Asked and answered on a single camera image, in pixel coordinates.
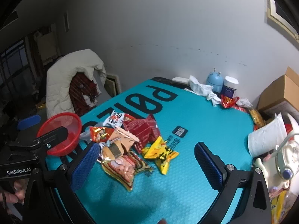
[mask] white jacket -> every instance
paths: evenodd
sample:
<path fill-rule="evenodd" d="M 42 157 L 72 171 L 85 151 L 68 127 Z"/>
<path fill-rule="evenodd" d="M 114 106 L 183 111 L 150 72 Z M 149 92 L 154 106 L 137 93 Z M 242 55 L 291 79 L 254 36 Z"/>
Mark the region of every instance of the white jacket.
<path fill-rule="evenodd" d="M 104 85 L 106 71 L 103 61 L 90 49 L 79 50 L 59 59 L 47 72 L 47 116 L 62 112 L 75 112 L 69 95 L 70 83 L 77 72 L 93 80 L 94 69 L 101 70 Z"/>

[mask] plaid scarf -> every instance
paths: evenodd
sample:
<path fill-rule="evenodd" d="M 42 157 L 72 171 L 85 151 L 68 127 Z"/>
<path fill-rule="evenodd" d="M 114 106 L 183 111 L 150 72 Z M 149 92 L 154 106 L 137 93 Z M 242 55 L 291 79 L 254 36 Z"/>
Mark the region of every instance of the plaid scarf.
<path fill-rule="evenodd" d="M 88 96 L 90 101 L 94 102 L 96 96 L 98 96 L 97 85 L 93 81 L 90 81 L 84 73 L 78 72 L 73 77 L 69 93 L 74 110 L 78 116 L 82 116 L 94 108 L 87 105 L 83 95 Z"/>

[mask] white lid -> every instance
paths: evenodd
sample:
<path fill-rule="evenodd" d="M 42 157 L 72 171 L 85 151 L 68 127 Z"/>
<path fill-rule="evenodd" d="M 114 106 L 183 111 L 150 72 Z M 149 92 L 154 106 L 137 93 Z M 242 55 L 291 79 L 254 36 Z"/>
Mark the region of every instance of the white lid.
<path fill-rule="evenodd" d="M 237 89 L 238 87 L 238 80 L 233 77 L 226 76 L 224 79 L 224 85 L 233 89 Z"/>

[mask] blue bottle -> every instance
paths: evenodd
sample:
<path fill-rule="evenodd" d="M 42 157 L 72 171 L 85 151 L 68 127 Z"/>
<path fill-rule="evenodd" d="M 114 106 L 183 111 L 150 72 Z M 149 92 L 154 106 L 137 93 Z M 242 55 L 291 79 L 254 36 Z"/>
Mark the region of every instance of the blue bottle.
<path fill-rule="evenodd" d="M 207 77 L 207 85 L 213 86 L 212 91 L 214 93 L 220 93 L 223 86 L 223 77 L 220 75 L 221 72 L 211 72 Z"/>

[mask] yellow snack package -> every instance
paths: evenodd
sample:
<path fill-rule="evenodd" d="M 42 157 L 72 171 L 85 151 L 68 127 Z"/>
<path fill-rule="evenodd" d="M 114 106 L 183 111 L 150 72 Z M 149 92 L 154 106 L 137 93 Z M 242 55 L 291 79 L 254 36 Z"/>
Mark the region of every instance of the yellow snack package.
<path fill-rule="evenodd" d="M 171 150 L 161 136 L 152 144 L 145 153 L 145 159 L 155 159 L 155 163 L 162 174 L 166 174 L 169 169 L 170 160 L 179 155 L 178 152 Z"/>

